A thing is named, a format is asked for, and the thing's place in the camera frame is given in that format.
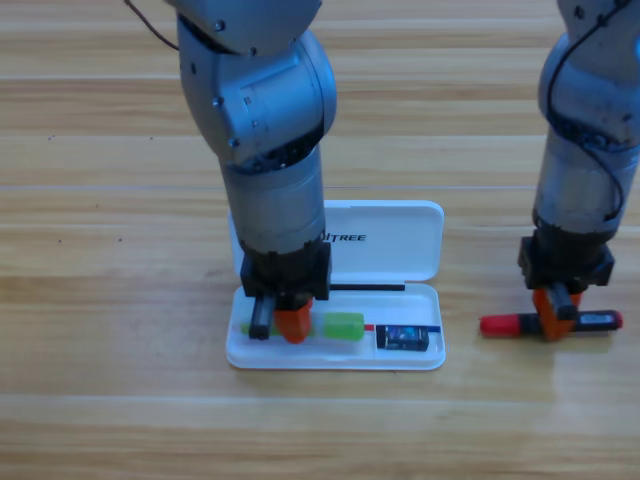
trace green highlighter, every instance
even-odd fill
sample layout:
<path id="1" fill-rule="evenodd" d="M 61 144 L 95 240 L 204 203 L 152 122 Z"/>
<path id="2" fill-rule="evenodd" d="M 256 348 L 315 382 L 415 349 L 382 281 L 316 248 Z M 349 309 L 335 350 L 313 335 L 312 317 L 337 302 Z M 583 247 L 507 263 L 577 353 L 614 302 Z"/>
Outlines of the green highlighter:
<path id="1" fill-rule="evenodd" d="M 241 330 L 243 334 L 248 335 L 249 323 L 243 323 Z M 274 336 L 280 335 L 275 325 L 271 326 L 270 333 Z M 362 313 L 325 313 L 321 316 L 313 315 L 309 336 L 359 342 L 364 338 L 364 315 Z"/>

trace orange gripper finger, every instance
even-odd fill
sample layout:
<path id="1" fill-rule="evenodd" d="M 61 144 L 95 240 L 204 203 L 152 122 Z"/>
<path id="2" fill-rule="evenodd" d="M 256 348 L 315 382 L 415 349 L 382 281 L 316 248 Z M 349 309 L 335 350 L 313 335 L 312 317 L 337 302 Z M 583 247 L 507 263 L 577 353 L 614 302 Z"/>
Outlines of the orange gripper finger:
<path id="1" fill-rule="evenodd" d="M 311 332 L 311 306 L 313 299 L 299 310 L 275 310 L 276 328 L 289 343 L 302 343 Z"/>
<path id="2" fill-rule="evenodd" d="M 580 306 L 580 299 L 582 295 L 571 295 L 571 303 L 576 307 Z M 575 325 L 575 321 L 558 320 L 553 307 L 549 301 L 549 296 L 544 288 L 533 291 L 533 304 L 536 307 L 538 315 L 540 315 L 540 324 L 542 325 L 542 332 L 544 337 L 549 341 L 557 341 L 567 336 Z"/>

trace white plastic case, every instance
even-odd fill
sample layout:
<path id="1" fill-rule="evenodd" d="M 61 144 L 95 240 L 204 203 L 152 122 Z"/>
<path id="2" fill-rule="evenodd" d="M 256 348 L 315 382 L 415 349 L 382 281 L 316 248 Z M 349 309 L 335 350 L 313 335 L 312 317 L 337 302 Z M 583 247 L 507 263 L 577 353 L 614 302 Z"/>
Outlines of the white plastic case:
<path id="1" fill-rule="evenodd" d="M 373 325 L 439 327 L 429 333 L 426 352 L 378 349 L 375 332 L 359 342 L 310 337 L 299 345 L 272 336 L 250 340 L 242 325 L 251 321 L 253 298 L 239 288 L 227 334 L 227 359 L 250 369 L 432 370 L 446 358 L 444 329 L 436 290 L 424 282 L 438 272 L 444 212 L 428 201 L 328 200 L 326 238 L 331 242 L 332 284 L 402 285 L 404 291 L 332 291 L 314 300 L 312 323 L 325 313 L 362 313 Z M 243 252 L 233 221 L 229 230 L 236 273 Z"/>

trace black battery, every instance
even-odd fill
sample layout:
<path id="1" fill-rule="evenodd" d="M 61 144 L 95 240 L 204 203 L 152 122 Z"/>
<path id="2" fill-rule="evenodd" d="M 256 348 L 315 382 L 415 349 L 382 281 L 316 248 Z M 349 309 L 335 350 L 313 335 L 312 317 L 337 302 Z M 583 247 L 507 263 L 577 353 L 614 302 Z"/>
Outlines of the black battery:
<path id="1" fill-rule="evenodd" d="M 376 325 L 376 342 L 381 350 L 426 352 L 429 329 L 424 325 Z"/>

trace table surface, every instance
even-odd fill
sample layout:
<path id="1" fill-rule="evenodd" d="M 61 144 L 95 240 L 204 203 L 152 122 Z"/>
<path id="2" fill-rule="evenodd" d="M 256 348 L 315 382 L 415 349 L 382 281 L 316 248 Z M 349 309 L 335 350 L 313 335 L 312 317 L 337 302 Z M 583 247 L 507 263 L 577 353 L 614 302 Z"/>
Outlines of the table surface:
<path id="1" fill-rule="evenodd" d="M 444 366 L 231 368 L 225 193 L 177 55 L 118 0 L 0 0 L 0 477 L 639 478 L 640 195 L 585 298 L 623 331 L 477 334 L 532 309 L 516 257 L 555 2 L 331 0 L 313 29 L 340 91 L 327 197 L 446 211 Z"/>

